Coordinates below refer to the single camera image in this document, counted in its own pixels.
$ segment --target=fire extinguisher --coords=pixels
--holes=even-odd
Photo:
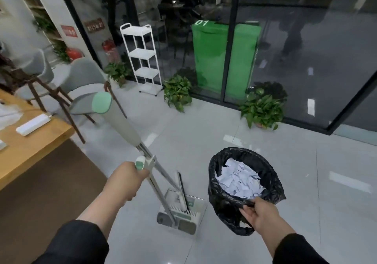
[[[83,53],[76,48],[67,48],[66,53],[71,61],[84,57]]]
[[[102,48],[105,51],[109,62],[120,62],[118,51],[116,50],[115,43],[112,39],[107,39],[102,42]]]

